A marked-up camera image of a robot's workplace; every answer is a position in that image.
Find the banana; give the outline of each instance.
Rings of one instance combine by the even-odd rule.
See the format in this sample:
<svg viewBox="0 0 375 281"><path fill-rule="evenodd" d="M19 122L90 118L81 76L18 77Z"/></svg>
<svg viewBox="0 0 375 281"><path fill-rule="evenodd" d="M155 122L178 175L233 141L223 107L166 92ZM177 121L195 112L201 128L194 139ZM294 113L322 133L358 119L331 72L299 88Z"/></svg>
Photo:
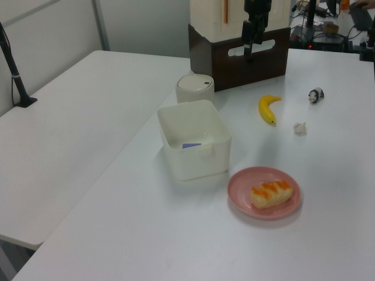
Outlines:
<svg viewBox="0 0 375 281"><path fill-rule="evenodd" d="M280 101L280 100L281 100L281 97L274 97L273 95L264 95L259 100L259 104L258 104L259 113L265 122L268 122L272 125L276 125L276 117L268 106L270 103L274 101Z"/></svg>

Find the dark brown wooden box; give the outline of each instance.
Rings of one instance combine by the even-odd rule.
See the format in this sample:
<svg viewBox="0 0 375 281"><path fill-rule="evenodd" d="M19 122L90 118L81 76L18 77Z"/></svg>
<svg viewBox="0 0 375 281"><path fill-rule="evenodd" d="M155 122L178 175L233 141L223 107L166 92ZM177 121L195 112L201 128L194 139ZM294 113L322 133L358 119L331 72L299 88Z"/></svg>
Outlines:
<svg viewBox="0 0 375 281"><path fill-rule="evenodd" d="M290 28L265 32L263 41L275 40L272 49L245 56L229 56L230 49L243 46L241 38L211 43L189 25L190 68L211 76L215 92L285 75Z"/></svg>

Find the white cylindrical container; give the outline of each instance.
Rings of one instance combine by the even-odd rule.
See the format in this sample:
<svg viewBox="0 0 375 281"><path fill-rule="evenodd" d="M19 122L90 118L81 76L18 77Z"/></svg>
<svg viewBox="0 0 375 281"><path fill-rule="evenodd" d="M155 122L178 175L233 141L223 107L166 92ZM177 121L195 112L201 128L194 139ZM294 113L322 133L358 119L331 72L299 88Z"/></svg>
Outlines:
<svg viewBox="0 0 375 281"><path fill-rule="evenodd" d="M192 74L182 77L176 85L177 103L208 100L213 103L214 81L212 77Z"/></svg>

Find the white lid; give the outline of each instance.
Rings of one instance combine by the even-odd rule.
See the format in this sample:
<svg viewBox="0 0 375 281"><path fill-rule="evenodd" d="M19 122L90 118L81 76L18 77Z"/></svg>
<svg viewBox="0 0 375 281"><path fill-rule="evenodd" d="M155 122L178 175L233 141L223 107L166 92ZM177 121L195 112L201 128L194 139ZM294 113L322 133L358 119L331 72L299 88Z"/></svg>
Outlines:
<svg viewBox="0 0 375 281"><path fill-rule="evenodd" d="M202 74L184 76L178 81L177 86L189 91L199 91L208 88L213 82L212 77Z"/></svg>

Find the white storage box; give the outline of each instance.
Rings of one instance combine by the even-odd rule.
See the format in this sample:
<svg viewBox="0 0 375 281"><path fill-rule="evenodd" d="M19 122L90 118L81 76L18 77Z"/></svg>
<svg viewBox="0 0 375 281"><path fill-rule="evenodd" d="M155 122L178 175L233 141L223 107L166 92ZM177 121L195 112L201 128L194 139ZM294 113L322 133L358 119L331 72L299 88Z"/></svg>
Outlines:
<svg viewBox="0 0 375 281"><path fill-rule="evenodd" d="M291 0L273 0L265 31L287 28ZM239 38L244 20L244 0L190 0L190 24L211 43Z"/></svg>
<svg viewBox="0 0 375 281"><path fill-rule="evenodd" d="M231 133L212 102L201 100L161 108L158 118L164 151L177 179L189 180L228 169Z"/></svg>

